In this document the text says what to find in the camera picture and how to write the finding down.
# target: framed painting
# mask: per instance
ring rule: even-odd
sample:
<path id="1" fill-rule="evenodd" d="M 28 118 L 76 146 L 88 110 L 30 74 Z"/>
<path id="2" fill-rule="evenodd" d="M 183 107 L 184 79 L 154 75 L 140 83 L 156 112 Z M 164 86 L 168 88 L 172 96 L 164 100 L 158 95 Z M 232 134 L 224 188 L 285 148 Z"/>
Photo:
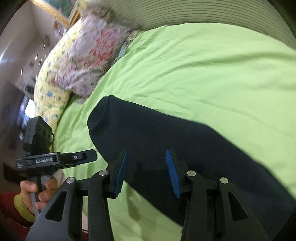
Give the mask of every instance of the framed painting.
<path id="1" fill-rule="evenodd" d="M 67 27 L 72 27 L 80 18 L 76 7 L 77 0 L 30 0 L 30 2 L 46 10 Z"/>

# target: hand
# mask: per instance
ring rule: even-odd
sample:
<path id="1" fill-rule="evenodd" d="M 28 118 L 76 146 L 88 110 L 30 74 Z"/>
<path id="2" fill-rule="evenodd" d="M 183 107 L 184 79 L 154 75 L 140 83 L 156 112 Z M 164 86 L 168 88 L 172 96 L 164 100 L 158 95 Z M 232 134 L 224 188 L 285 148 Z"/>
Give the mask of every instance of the hand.
<path id="1" fill-rule="evenodd" d="M 49 179 L 46 183 L 46 189 L 39 193 L 39 200 L 40 202 L 36 203 L 36 207 L 40 210 L 43 210 L 46 203 L 52 198 L 54 193 L 57 191 L 57 180 L 55 177 L 52 177 Z M 27 209 L 34 215 L 34 209 L 31 202 L 31 196 L 30 193 L 35 193 L 38 191 L 38 186 L 36 183 L 30 182 L 30 181 L 21 181 L 20 182 L 20 189 L 21 189 L 21 195 L 22 200 L 27 207 Z"/>

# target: mattress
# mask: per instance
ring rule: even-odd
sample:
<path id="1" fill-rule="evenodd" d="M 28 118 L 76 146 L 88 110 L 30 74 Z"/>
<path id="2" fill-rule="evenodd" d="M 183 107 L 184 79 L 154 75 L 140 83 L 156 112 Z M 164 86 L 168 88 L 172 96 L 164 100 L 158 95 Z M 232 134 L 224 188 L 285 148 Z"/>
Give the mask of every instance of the mattress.
<path id="1" fill-rule="evenodd" d="M 247 28 L 187 23 L 140 32 L 89 99 L 83 104 L 76 97 L 70 100 L 54 150 L 95 149 L 88 117 L 104 96 L 114 95 L 210 126 L 296 197 L 295 76 L 296 51 Z M 98 153 L 96 162 L 64 174 L 80 180 L 106 167 Z M 108 204 L 115 240 L 180 240 L 182 227 L 127 183 Z"/>

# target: blue dot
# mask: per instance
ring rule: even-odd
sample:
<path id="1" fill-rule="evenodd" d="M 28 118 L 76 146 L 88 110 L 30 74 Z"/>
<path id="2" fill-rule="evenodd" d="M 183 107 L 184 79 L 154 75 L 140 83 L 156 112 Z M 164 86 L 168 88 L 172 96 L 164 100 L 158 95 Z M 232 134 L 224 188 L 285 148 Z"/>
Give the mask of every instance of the blue dot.
<path id="1" fill-rule="evenodd" d="M 51 91 L 48 91 L 47 92 L 47 96 L 50 98 L 50 97 L 52 97 L 52 92 Z"/>

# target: yellow patterned fabric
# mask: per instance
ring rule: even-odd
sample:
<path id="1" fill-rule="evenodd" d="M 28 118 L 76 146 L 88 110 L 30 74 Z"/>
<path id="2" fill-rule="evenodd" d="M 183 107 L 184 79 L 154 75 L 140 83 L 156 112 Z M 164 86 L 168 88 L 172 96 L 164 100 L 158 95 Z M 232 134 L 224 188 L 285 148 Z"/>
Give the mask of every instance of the yellow patterned fabric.
<path id="1" fill-rule="evenodd" d="M 81 21 L 78 21 L 58 42 L 43 63 L 36 81 L 34 93 L 35 116 L 41 116 L 52 128 L 53 133 L 55 133 L 71 91 L 65 91 L 60 87 L 51 85 L 50 80 L 55 77 L 60 60 L 77 38 L 81 27 Z"/>

